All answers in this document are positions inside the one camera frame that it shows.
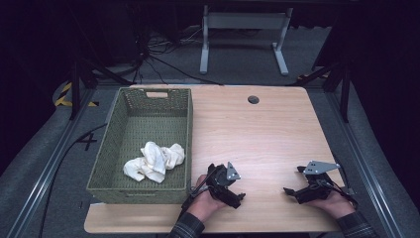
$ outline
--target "metal stand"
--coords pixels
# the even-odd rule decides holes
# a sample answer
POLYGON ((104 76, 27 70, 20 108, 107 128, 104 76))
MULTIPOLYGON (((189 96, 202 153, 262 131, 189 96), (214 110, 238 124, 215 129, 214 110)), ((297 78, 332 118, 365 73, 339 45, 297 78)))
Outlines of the metal stand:
POLYGON ((278 67, 282 75, 288 75, 281 47, 290 22, 292 8, 286 13, 221 13, 210 12, 208 6, 204 6, 203 16, 203 48, 201 52, 200 73, 207 73, 209 58, 208 31, 210 28, 217 29, 265 29, 280 30, 280 36, 272 48, 277 59, 278 67))
POLYGON ((98 80, 93 74, 92 70, 96 69, 102 74, 108 76, 114 81, 122 85, 133 85, 134 82, 128 81, 121 76, 110 71, 106 67, 88 59, 82 59, 78 53, 74 53, 76 62, 74 63, 73 72, 71 76, 71 115, 70 120, 73 120, 80 109, 80 82, 81 80, 84 86, 88 89, 93 89, 98 84, 98 80))

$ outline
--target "finger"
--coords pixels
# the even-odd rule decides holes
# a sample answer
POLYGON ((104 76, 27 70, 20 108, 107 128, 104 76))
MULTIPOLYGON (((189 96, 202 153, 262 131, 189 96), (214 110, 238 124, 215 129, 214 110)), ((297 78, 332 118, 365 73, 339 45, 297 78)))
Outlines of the finger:
POLYGON ((316 200, 311 200, 311 201, 305 202, 304 204, 307 204, 307 205, 310 205, 310 206, 319 207, 319 206, 322 205, 323 202, 325 202, 325 201, 324 200, 316 199, 316 200))
POLYGON ((206 175, 201 175, 197 180, 197 185, 200 185, 206 179, 206 177, 206 175))

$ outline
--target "table hole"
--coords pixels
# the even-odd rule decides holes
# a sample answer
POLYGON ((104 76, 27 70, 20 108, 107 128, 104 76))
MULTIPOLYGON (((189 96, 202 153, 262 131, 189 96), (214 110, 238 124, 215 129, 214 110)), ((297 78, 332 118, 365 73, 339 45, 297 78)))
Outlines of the table hole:
POLYGON ((257 96, 249 96, 248 101, 251 104, 258 104, 260 102, 260 99, 257 96))

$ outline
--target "metal bracket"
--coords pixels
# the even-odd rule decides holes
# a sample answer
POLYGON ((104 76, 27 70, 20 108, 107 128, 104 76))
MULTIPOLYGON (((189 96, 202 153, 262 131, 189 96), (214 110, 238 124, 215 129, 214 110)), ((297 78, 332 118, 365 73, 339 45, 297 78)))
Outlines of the metal bracket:
POLYGON ((227 180, 241 179, 241 176, 238 174, 238 172, 235 170, 234 166, 232 166, 232 163, 230 162, 228 162, 226 179, 227 180))
POLYGON ((330 164, 325 162, 311 161, 306 169, 303 171, 305 175, 320 175, 328 171, 338 169, 339 164, 330 164))

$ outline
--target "wrist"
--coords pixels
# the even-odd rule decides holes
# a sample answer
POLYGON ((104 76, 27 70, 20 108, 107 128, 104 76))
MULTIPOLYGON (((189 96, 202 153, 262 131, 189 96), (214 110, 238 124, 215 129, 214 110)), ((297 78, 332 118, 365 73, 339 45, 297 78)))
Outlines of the wrist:
POLYGON ((211 209, 203 209, 199 204, 196 203, 192 203, 186 212, 197 217, 197 219, 199 219, 202 223, 207 221, 207 219, 210 218, 212 214, 211 209))
POLYGON ((343 216, 356 212, 349 202, 341 204, 331 204, 325 207, 324 210, 327 211, 327 213, 330 214, 334 219, 339 219, 343 216))

